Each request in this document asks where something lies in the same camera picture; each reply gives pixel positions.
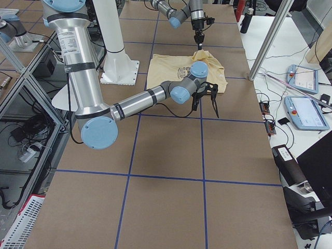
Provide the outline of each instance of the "white plastic crate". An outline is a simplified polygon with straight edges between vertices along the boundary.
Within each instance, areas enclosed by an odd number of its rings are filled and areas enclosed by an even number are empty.
[[[31,195],[17,215],[12,227],[0,241],[0,249],[23,249],[35,225],[44,196]]]

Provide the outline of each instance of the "light blue joint cap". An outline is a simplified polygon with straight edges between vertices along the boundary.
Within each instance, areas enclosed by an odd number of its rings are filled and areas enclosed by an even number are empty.
[[[85,5],[85,0],[43,0],[59,12],[76,12]]]
[[[46,27],[50,27],[50,25],[48,24],[48,21],[47,21],[45,18],[43,18],[43,21],[44,21],[44,25],[45,25]]]
[[[12,22],[20,20],[16,15],[3,15],[1,16],[1,18],[4,19],[5,21],[12,21]]]
[[[182,105],[190,99],[190,93],[184,87],[174,87],[171,91],[171,97],[176,103]]]
[[[2,40],[4,40],[5,43],[8,43],[11,40],[8,35],[6,35],[5,33],[1,33],[1,32],[0,32],[0,38],[2,38]]]
[[[205,78],[209,73],[208,65],[205,62],[196,61],[192,64],[190,73],[197,78]]]
[[[175,29],[181,26],[180,21],[175,17],[171,17],[168,21],[170,22],[171,26]]]
[[[109,117],[90,119],[81,130],[82,141],[92,149],[105,149],[111,146],[118,136],[118,126]]]

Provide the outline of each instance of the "touchscreen display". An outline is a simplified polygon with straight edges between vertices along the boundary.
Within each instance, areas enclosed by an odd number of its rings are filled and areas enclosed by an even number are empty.
[[[314,71],[303,67],[295,67],[295,85],[298,87],[315,90]]]
[[[322,127],[323,122],[310,99],[292,98],[297,114],[304,126]]]

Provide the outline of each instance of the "black bottle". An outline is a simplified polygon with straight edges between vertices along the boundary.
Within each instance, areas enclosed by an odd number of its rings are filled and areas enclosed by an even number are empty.
[[[242,20],[241,30],[240,30],[240,32],[242,34],[247,33],[247,30],[248,30],[250,22],[251,22],[251,18],[253,17],[253,13],[254,13],[254,9],[253,8],[249,8],[248,11],[247,11],[247,13],[244,14],[244,18]]]

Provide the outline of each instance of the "white table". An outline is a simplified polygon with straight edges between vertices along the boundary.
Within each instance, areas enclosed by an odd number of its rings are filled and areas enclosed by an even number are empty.
[[[246,52],[246,57],[248,59],[249,67],[251,67],[254,63],[254,60],[261,48],[261,45],[267,35],[267,32],[272,24],[274,17],[260,17],[254,16],[250,23],[250,27],[246,34],[241,34],[242,43]],[[309,51],[307,43],[303,39],[301,33],[298,31],[295,23],[291,18],[286,18],[283,25],[281,26],[273,45],[271,46],[267,58],[270,56],[285,56],[292,55],[289,57],[279,57],[279,58],[270,58],[265,59],[262,67],[267,71],[271,71],[274,73],[269,73],[274,77],[281,79],[282,81],[286,81],[286,73],[288,67],[291,64],[300,64],[302,66],[307,66],[310,68],[319,69],[320,66],[318,64],[309,64],[305,59],[305,54]],[[322,70],[318,71],[319,73],[319,82],[329,84],[329,80]],[[265,93],[269,96],[270,100],[280,100],[280,97],[275,93],[268,90],[268,88],[276,93],[282,95],[283,91],[285,91],[286,87],[281,83],[274,81],[266,77],[267,82],[265,82],[264,77],[261,75],[257,75],[254,80],[255,88],[260,90],[262,93]],[[332,96],[332,87],[319,85],[319,93],[314,95],[315,98],[319,99],[320,96],[326,93]],[[286,89],[286,94],[288,95],[300,95],[298,92]],[[283,117],[287,117],[286,109],[284,106],[284,102],[282,101],[280,107],[278,108],[280,102],[271,102],[270,103],[270,112],[276,120],[279,120]],[[325,118],[332,127],[332,114],[325,115]],[[317,142],[320,138],[322,138],[328,131],[318,132],[318,131],[299,131],[297,130],[292,123],[288,123],[289,127],[294,133],[295,142],[293,147],[290,149],[293,156],[296,158],[301,155],[305,150],[307,150],[311,145]],[[289,142],[288,146],[291,145],[292,142],[292,134],[288,127],[281,127],[288,135]],[[280,130],[276,129],[277,134],[273,135],[270,140],[271,147],[275,147],[277,145],[285,144],[287,141],[286,135]],[[314,196],[317,199],[317,196],[312,193],[308,196]],[[296,240],[299,248],[304,248],[306,244],[312,244],[312,248],[314,247],[315,241],[310,240],[302,240],[297,231],[294,231],[296,235]],[[332,234],[326,234],[321,236],[319,240],[319,244],[317,249],[330,249],[332,245]]]

